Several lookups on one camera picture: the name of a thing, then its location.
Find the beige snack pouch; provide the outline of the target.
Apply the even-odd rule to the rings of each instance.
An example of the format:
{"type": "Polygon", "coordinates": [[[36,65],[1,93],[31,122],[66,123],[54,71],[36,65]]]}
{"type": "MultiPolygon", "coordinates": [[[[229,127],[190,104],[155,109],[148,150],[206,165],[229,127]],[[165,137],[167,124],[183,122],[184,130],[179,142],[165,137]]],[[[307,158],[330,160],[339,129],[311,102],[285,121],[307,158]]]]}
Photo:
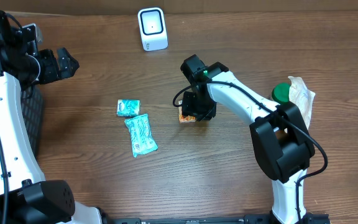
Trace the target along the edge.
{"type": "Polygon", "coordinates": [[[315,92],[308,89],[301,77],[289,76],[288,78],[291,81],[289,100],[297,105],[304,119],[306,128],[309,129],[315,92]]]}

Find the teal wipes packet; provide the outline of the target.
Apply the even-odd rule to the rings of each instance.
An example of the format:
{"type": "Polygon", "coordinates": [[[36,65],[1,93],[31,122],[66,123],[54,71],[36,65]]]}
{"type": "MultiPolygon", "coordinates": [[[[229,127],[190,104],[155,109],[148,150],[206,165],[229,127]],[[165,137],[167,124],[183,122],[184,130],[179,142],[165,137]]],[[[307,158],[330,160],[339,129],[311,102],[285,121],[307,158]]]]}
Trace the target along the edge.
{"type": "Polygon", "coordinates": [[[142,114],[124,121],[131,137],[131,148],[134,157],[148,154],[158,149],[152,137],[148,114],[142,114]]]}

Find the green white small bottle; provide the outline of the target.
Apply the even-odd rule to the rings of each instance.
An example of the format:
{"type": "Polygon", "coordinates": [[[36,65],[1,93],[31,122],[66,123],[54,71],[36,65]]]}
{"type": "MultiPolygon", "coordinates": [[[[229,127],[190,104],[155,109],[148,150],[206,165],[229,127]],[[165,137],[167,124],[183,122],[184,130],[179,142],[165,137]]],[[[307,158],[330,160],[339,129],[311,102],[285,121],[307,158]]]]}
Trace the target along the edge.
{"type": "Polygon", "coordinates": [[[291,85],[288,83],[280,83],[276,85],[271,92],[272,99],[280,104],[288,103],[290,101],[289,100],[290,87],[291,85]]]}

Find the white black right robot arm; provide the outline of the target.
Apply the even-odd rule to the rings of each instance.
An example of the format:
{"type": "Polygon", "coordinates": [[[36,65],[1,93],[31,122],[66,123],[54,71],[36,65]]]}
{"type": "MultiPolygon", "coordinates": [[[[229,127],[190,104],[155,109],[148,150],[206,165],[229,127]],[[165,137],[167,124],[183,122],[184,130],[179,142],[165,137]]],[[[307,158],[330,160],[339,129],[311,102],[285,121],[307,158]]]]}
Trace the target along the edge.
{"type": "Polygon", "coordinates": [[[303,182],[326,170],[328,157],[292,102],[260,96],[222,63],[205,65],[197,55],[180,66],[189,86],[180,90],[183,115],[208,121],[220,103],[249,125],[255,159],[272,181],[273,206],[268,214],[245,215],[244,223],[329,223],[303,205],[303,182]]]}

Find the teal Kleenex tissue pack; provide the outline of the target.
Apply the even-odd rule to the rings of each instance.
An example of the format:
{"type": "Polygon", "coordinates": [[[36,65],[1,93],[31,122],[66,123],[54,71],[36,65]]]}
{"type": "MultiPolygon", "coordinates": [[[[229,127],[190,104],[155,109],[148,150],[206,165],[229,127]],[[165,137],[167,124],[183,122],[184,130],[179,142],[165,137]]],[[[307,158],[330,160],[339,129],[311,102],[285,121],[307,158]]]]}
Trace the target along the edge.
{"type": "Polygon", "coordinates": [[[135,117],[140,114],[140,100],[118,100],[117,115],[121,117],[135,117]]]}

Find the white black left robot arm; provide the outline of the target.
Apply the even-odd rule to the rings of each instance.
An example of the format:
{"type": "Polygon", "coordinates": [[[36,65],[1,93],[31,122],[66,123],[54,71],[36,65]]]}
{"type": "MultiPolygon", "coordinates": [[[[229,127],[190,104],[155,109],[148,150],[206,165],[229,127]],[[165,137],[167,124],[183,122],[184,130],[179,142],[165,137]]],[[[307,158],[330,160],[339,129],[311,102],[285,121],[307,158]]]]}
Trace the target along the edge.
{"type": "Polygon", "coordinates": [[[97,207],[75,201],[64,180],[47,180],[31,148],[22,92],[72,77],[67,49],[39,50],[35,24],[22,26],[0,10],[0,223],[107,223],[97,207]]]}

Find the orange Kleenex tissue pack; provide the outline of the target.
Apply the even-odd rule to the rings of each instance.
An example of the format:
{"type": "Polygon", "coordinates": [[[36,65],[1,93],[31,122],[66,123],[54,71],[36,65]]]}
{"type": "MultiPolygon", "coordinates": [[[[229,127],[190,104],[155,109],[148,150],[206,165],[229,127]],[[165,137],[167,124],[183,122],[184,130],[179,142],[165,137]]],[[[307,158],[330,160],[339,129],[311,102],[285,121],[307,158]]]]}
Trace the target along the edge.
{"type": "Polygon", "coordinates": [[[184,116],[182,113],[182,107],[178,107],[178,120],[180,123],[195,123],[196,118],[194,116],[184,116]]]}

